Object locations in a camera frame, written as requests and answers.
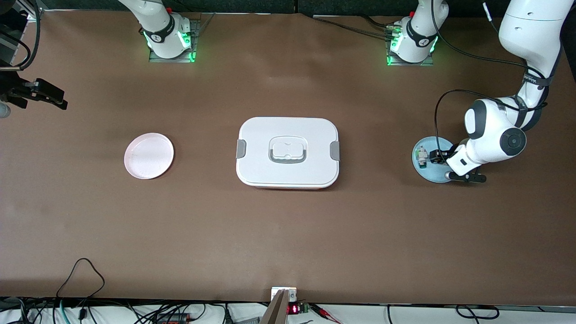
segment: black bracket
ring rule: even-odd
[[[450,180],[454,180],[454,181],[462,181],[462,182],[476,182],[476,183],[484,183],[486,182],[486,176],[483,174],[478,173],[479,168],[476,168],[476,170],[474,171],[474,173],[469,172],[465,175],[457,175],[454,171],[450,171],[448,173],[448,179]]]

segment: white box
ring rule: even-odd
[[[326,119],[254,117],[240,128],[236,174],[249,186],[326,188],[339,170],[338,131]]]

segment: gray clip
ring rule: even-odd
[[[236,158],[241,159],[246,155],[246,141],[238,140],[236,143]]]
[[[330,157],[335,161],[340,161],[340,142],[330,143]]]

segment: brown tabletop surface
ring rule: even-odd
[[[522,154],[483,166],[485,184],[434,184],[410,159],[434,134],[439,96],[513,95],[521,68],[443,43],[433,67],[387,66],[383,41],[299,14],[216,15],[195,63],[149,63],[138,28],[127,12],[42,19],[21,77],[59,86],[69,109],[31,101],[0,120],[0,295],[54,296],[88,257],[106,278],[101,297],[258,301],[291,285],[310,302],[576,305],[576,86],[564,55]],[[443,30],[475,54],[516,59],[485,18]],[[466,137],[475,99],[445,98],[441,136]],[[236,139],[254,116],[333,122],[336,183],[240,182]],[[138,180],[124,151],[148,132],[170,138],[175,160]],[[98,284],[83,264],[63,295]]]

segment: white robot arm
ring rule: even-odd
[[[526,146],[524,131],[540,119],[541,104],[558,64],[560,29],[574,0],[512,0],[499,31],[502,46],[531,68],[513,97],[501,103],[480,99],[464,115],[467,139],[446,159],[463,176],[482,164],[517,156]]]
[[[161,58],[175,58],[190,48],[186,34],[190,20],[177,13],[169,14],[162,0],[119,0],[136,16],[148,40],[148,46]]]
[[[404,17],[394,24],[400,26],[396,42],[392,42],[390,51],[409,63],[418,63],[426,59],[436,41],[436,28],[431,19],[431,6],[438,28],[448,17],[448,4],[444,0],[418,0],[413,17]]]

